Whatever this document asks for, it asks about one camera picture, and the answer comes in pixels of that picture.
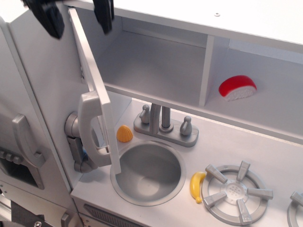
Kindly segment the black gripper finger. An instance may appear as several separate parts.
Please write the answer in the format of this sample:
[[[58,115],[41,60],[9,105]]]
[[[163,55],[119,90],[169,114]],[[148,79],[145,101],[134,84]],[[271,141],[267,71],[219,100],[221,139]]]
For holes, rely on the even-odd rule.
[[[112,30],[112,21],[114,15],[113,0],[93,0],[94,13],[98,23],[101,25],[104,34],[108,34]]]
[[[50,36],[61,39],[65,25],[55,0],[24,0],[23,4],[31,10]]]

